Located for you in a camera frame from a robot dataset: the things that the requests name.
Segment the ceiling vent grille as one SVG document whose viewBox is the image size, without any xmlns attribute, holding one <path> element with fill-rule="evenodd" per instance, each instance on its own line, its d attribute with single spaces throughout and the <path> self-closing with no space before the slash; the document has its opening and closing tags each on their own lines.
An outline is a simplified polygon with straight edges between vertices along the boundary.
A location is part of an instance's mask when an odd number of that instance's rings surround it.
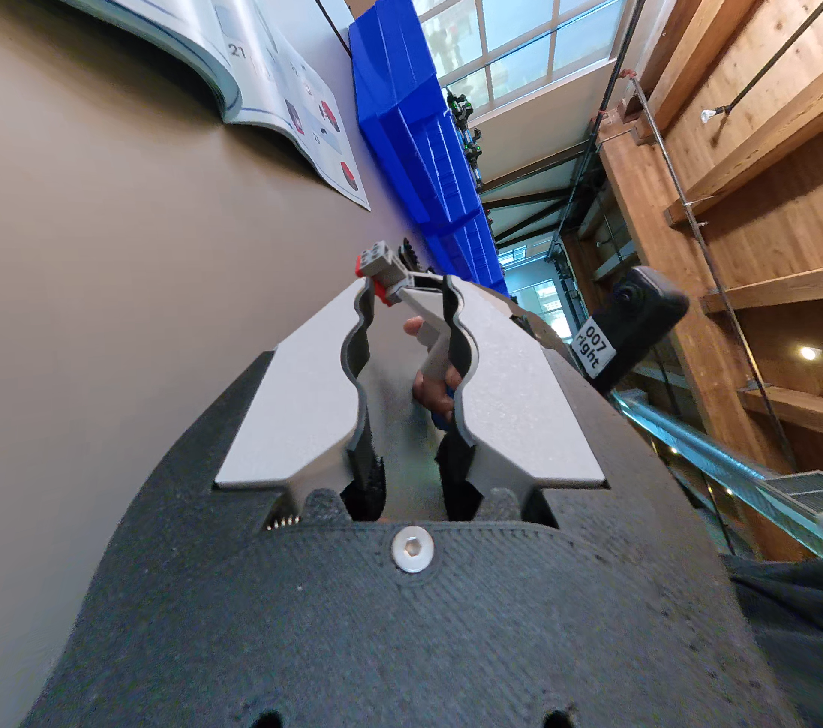
<svg viewBox="0 0 823 728">
<path fill-rule="evenodd" d="M 758 490 L 786 515 L 808 520 L 821 526 L 822 471 L 762 479 Z"/>
</svg>

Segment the row of black robot arms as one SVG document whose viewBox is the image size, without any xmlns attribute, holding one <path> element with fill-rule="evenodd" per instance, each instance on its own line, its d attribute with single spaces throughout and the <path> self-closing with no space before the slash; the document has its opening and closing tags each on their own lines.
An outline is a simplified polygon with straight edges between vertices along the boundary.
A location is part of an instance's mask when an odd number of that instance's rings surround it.
<svg viewBox="0 0 823 728">
<path fill-rule="evenodd" d="M 447 89 L 446 101 L 448 109 L 454 118 L 460 145 L 475 182 L 476 191 L 478 194 L 481 194 L 482 178 L 478 167 L 478 159 L 482 154 L 479 146 L 481 132 L 479 128 L 471 129 L 469 126 L 469 119 L 474 112 L 473 105 L 465 94 L 456 96 L 449 89 Z"/>
</svg>

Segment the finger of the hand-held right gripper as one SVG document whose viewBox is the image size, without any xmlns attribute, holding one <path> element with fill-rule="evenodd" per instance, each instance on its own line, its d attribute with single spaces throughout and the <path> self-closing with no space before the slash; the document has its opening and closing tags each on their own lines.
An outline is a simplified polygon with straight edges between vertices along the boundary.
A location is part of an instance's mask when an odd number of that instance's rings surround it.
<svg viewBox="0 0 823 728">
<path fill-rule="evenodd" d="M 444 299 L 441 285 L 397 283 L 387 289 L 387 300 L 396 304 L 406 303 L 422 318 L 444 318 Z"/>
<path fill-rule="evenodd" d="M 516 316 L 511 310 L 511 305 L 513 303 L 509 301 L 508 298 L 502 298 L 497 292 L 484 288 L 478 284 L 475 284 L 475 289 L 478 291 L 480 296 L 482 296 L 493 308 L 499 311 L 499 313 L 503 314 L 505 318 Z"/>
</svg>

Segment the person's right forearm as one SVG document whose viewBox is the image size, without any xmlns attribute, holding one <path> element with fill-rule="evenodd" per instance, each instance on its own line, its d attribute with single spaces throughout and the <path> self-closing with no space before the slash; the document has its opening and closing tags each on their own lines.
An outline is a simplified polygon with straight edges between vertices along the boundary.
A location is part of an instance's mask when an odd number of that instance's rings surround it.
<svg viewBox="0 0 823 728">
<path fill-rule="evenodd" d="M 722 555 L 760 650 L 806 726 L 822 726 L 822 559 Z"/>
</svg>

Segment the person's right hand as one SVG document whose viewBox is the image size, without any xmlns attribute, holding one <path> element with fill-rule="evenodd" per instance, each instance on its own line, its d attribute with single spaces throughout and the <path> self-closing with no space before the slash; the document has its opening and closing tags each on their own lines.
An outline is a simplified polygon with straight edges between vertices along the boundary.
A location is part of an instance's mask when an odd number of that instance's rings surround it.
<svg viewBox="0 0 823 728">
<path fill-rule="evenodd" d="M 438 366 L 427 363 L 427 371 L 418 371 L 412 386 L 414 399 L 431 413 L 434 424 L 445 430 L 454 415 L 454 393 L 463 376 L 448 358 L 449 340 L 439 336 L 433 349 L 437 349 Z"/>
</svg>

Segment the black toy brick assembly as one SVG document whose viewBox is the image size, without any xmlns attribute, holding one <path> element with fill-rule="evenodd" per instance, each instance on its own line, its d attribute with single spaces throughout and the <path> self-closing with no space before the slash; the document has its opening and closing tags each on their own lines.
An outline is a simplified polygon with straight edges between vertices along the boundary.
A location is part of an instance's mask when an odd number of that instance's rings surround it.
<svg viewBox="0 0 823 728">
<path fill-rule="evenodd" d="M 433 266 L 429 265 L 427 267 L 423 267 L 419 258 L 417 257 L 417 253 L 414 250 L 413 245 L 409 241 L 408 238 L 404 238 L 402 244 L 399 246 L 397 250 L 397 254 L 399 260 L 402 264 L 406 267 L 407 270 L 413 273 L 427 273 L 427 274 L 439 274 Z"/>
</svg>

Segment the grey desk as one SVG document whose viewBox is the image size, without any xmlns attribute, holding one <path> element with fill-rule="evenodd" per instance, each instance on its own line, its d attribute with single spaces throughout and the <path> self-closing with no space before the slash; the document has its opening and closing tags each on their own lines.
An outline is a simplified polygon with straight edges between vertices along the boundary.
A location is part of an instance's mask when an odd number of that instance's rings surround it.
<svg viewBox="0 0 823 728">
<path fill-rule="evenodd" d="M 2 0 L 2 726 L 36 700 L 108 541 L 170 447 L 354 277 L 424 241 L 357 126 L 314 0 L 261 0 L 331 87 L 370 211 L 284 137 L 226 126 L 153 45 Z"/>
</svg>

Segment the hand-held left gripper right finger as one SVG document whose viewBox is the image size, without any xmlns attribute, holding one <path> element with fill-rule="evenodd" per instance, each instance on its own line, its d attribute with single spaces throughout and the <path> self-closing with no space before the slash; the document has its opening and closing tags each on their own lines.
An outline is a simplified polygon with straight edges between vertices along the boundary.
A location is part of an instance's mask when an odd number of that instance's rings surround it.
<svg viewBox="0 0 823 728">
<path fill-rule="evenodd" d="M 452 328 L 448 356 L 461 373 L 472 375 L 480 372 L 480 364 L 472 361 L 475 342 L 490 337 L 500 314 L 484 315 L 486 302 L 466 290 L 465 283 L 445 277 L 444 313 Z M 541 356 L 548 359 L 538 352 L 539 363 Z M 535 488 L 598 488 L 606 483 L 561 386 L 549 395 L 475 395 L 464 381 L 454 398 L 447 468 L 458 483 L 468 482 L 479 493 L 497 487 L 531 493 Z"/>
</svg>

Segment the red toy brick plate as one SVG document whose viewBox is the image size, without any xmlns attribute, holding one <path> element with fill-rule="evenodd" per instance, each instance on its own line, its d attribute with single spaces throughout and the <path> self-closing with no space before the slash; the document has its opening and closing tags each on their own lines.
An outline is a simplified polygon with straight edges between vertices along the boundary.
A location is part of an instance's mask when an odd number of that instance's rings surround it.
<svg viewBox="0 0 823 728">
<path fill-rule="evenodd" d="M 393 302 L 387 296 L 387 292 L 385 286 L 382 284 L 379 277 L 365 273 L 365 270 L 361 267 L 360 257 L 357 258 L 357 262 L 355 264 L 355 275 L 362 279 L 371 280 L 373 287 L 375 289 L 375 296 L 382 301 L 387 307 L 392 307 Z"/>
</svg>

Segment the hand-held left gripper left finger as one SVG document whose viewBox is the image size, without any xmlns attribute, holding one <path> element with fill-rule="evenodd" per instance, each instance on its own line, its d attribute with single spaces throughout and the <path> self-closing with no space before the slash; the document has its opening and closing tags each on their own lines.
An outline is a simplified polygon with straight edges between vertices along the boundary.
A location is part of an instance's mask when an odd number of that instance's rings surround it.
<svg viewBox="0 0 823 728">
<path fill-rule="evenodd" d="M 361 405 L 343 352 L 363 326 L 362 300 L 373 302 L 374 295 L 369 282 L 357 278 L 276 346 L 216 475 L 217 487 L 340 493 L 352 482 L 346 447 Z"/>
</svg>

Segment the large blue plastic bin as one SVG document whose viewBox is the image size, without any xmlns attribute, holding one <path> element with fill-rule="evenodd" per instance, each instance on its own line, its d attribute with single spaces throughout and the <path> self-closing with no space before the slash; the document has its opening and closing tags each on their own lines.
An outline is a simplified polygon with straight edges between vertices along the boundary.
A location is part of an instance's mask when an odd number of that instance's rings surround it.
<svg viewBox="0 0 823 728">
<path fill-rule="evenodd" d="M 481 208 L 412 0 L 377 0 L 349 28 L 358 121 L 387 184 L 429 235 Z"/>
</svg>

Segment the silver air duct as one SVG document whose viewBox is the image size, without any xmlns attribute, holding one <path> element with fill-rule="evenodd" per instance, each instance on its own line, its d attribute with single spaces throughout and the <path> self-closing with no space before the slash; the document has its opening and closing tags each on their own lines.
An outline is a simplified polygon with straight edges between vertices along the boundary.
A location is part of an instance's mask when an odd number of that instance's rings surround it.
<svg viewBox="0 0 823 728">
<path fill-rule="evenodd" d="M 634 421 L 660 442 L 670 445 L 705 475 L 715 479 L 747 506 L 766 517 L 798 543 L 822 556 L 821 526 L 808 520 L 786 515 L 773 506 L 758 490 L 762 479 L 776 478 L 779 473 L 729 451 L 679 419 L 648 405 L 646 394 L 639 390 L 614 391 L 612 399 L 628 419 Z"/>
</svg>

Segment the small blue plastic bin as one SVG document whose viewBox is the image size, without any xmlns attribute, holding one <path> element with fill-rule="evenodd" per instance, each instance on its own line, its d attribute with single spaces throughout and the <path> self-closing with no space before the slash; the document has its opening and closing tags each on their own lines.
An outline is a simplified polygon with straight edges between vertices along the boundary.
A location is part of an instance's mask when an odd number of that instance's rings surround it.
<svg viewBox="0 0 823 728">
<path fill-rule="evenodd" d="M 432 223 L 419 226 L 436 267 L 507 298 L 509 291 L 483 208 L 472 217 L 459 218 L 457 223 L 458 227 L 455 223 L 439 228 Z"/>
</svg>

